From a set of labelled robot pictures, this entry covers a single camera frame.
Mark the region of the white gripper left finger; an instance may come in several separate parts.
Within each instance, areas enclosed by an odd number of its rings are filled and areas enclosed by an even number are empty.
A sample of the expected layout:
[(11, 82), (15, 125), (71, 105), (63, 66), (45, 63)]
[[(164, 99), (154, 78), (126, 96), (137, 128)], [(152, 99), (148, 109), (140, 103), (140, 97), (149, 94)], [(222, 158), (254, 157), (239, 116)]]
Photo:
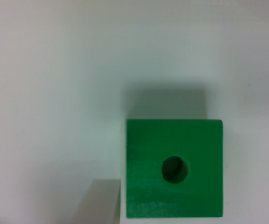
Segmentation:
[(120, 224), (119, 179), (94, 179), (81, 200), (72, 224)]

